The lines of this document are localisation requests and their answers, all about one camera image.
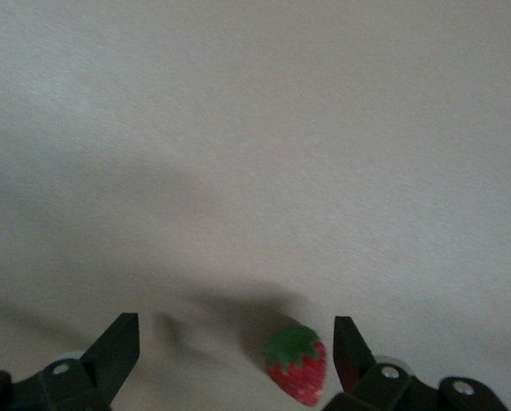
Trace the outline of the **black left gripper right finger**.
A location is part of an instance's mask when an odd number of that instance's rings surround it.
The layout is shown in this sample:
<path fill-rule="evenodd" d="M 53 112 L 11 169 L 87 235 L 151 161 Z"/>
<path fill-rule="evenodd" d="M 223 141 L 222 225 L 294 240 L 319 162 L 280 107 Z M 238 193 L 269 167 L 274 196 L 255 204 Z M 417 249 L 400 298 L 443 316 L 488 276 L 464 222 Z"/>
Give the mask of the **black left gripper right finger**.
<path fill-rule="evenodd" d="M 432 388 L 404 367 L 377 360 L 350 317 L 335 317 L 333 363 L 342 391 L 324 411 L 508 410 L 492 389 L 475 379 L 446 377 Z"/>

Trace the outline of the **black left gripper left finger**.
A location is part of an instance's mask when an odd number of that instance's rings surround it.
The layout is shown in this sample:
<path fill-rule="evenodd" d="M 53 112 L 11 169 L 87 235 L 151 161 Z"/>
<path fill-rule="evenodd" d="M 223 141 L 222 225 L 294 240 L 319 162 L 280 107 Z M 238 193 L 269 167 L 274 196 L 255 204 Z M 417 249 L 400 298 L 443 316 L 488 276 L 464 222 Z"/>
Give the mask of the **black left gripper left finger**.
<path fill-rule="evenodd" d="M 139 316 L 122 313 L 78 359 L 19 382 L 0 370 L 0 410 L 110 410 L 139 356 Z"/>

